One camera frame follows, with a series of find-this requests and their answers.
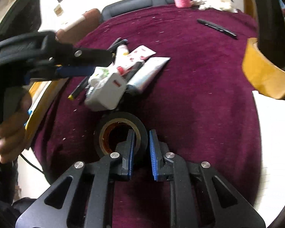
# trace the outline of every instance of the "human hand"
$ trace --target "human hand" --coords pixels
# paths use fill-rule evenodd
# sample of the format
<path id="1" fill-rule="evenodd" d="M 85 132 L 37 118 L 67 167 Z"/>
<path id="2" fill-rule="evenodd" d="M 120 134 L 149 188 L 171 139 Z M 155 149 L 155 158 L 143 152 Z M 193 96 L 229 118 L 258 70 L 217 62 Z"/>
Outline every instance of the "human hand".
<path id="1" fill-rule="evenodd" d="M 27 92 L 20 101 L 20 109 L 0 124 L 0 162 L 14 161 L 26 147 L 24 124 L 29 119 L 32 99 Z"/>

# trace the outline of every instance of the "purple cloth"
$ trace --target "purple cloth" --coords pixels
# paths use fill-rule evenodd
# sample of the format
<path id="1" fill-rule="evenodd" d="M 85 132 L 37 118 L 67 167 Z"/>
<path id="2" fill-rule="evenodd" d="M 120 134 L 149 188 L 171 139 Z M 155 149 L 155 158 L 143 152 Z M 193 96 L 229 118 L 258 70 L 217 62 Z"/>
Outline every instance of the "purple cloth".
<path id="1" fill-rule="evenodd" d="M 197 23 L 205 19 L 238 35 L 234 40 Z M 241 12 L 198 11 L 158 6 L 127 13 L 101 24 L 80 43 L 106 49 L 118 37 L 129 50 L 145 45 L 170 62 L 141 97 L 133 112 L 147 130 L 187 161 L 208 161 L 251 203 L 260 175 L 260 131 L 253 87 L 242 72 L 254 20 Z M 98 160 L 93 132 L 101 112 L 83 104 L 84 93 L 68 95 L 82 78 L 73 78 L 51 105 L 34 146 L 38 160 L 54 178 L 75 161 Z M 150 169 L 117 182 L 113 227 L 168 227 L 169 184 L 157 183 Z"/>

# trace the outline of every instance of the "black tape roll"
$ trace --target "black tape roll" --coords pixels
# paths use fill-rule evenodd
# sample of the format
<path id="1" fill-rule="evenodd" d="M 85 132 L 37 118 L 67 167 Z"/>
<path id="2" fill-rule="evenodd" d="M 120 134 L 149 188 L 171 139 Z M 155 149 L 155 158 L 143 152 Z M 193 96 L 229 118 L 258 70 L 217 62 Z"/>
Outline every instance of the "black tape roll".
<path id="1" fill-rule="evenodd" d="M 136 146 L 134 148 L 134 163 L 143 160 L 148 146 L 148 134 L 144 124 L 136 116 L 127 112 L 111 113 L 102 118 L 94 132 L 94 147 L 99 157 L 110 154 L 112 149 L 109 145 L 110 132 L 121 126 L 130 126 L 136 134 Z"/>

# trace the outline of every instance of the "brown tape roll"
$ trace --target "brown tape roll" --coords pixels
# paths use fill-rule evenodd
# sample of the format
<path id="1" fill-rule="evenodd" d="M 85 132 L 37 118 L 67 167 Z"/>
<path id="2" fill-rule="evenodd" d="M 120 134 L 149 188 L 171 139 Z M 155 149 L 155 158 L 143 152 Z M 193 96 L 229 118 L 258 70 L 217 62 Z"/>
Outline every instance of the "brown tape roll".
<path id="1" fill-rule="evenodd" d="M 270 62 L 257 48 L 257 39 L 247 41 L 242 70 L 261 94 L 281 99 L 285 96 L 285 71 Z"/>
<path id="2" fill-rule="evenodd" d="M 127 112 L 112 113 L 99 121 L 94 132 L 96 152 L 100 158 L 113 152 L 109 144 L 109 135 L 115 128 L 122 125 L 131 127 L 136 134 L 134 164 L 140 163 L 148 146 L 148 133 L 144 124 L 136 116 Z"/>

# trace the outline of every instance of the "red cap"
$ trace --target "red cap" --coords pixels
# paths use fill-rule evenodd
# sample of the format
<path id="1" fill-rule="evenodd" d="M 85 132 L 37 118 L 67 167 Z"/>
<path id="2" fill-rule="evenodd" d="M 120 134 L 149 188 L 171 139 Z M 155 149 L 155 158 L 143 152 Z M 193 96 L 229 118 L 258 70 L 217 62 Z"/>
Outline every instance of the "red cap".
<path id="1" fill-rule="evenodd" d="M 124 73 L 125 73 L 125 70 L 122 66 L 118 66 L 117 71 L 119 72 L 120 75 L 124 75 Z"/>

